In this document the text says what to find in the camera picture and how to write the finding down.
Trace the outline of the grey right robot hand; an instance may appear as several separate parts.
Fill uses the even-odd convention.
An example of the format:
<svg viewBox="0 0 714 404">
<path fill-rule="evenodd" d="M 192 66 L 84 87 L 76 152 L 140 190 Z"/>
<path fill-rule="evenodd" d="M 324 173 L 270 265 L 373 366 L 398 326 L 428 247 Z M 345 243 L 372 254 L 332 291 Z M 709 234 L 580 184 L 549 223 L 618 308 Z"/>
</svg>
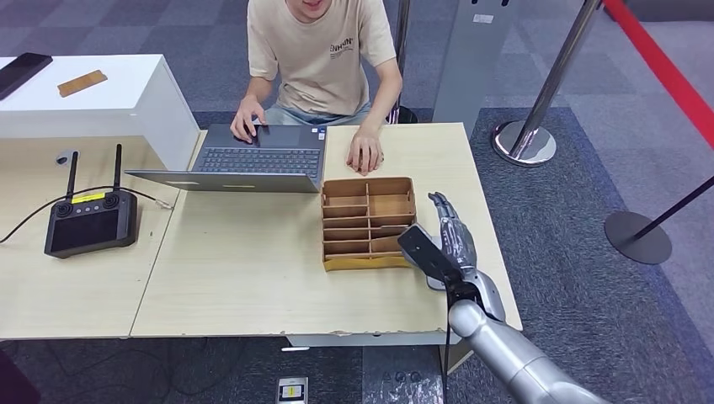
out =
<svg viewBox="0 0 714 404">
<path fill-rule="evenodd" d="M 477 252 L 472 234 L 461 221 L 451 202 L 440 192 L 428 194 L 440 220 L 441 251 L 459 268 L 463 276 L 477 271 Z"/>
</svg>

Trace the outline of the person's left hand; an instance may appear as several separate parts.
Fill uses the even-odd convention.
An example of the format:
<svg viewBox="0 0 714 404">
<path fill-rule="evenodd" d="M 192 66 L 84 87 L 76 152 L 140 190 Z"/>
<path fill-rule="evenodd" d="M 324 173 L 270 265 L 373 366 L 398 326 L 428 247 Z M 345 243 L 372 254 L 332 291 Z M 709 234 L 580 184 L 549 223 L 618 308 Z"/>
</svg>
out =
<svg viewBox="0 0 714 404">
<path fill-rule="evenodd" d="M 362 125 L 350 142 L 346 165 L 358 174 L 366 176 L 378 169 L 383 160 L 380 130 Z"/>
</svg>

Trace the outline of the person's right hand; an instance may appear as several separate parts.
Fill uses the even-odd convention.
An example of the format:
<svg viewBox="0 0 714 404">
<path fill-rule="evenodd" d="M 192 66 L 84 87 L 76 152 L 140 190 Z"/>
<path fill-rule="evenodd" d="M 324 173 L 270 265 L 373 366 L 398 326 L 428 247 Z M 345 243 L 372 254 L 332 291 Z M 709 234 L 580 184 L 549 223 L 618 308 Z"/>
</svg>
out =
<svg viewBox="0 0 714 404">
<path fill-rule="evenodd" d="M 257 129 L 254 121 L 258 125 L 266 125 L 264 109 L 255 95 L 246 95 L 238 105 L 237 112 L 233 118 L 230 129 L 235 138 L 252 144 L 257 138 Z"/>
</svg>

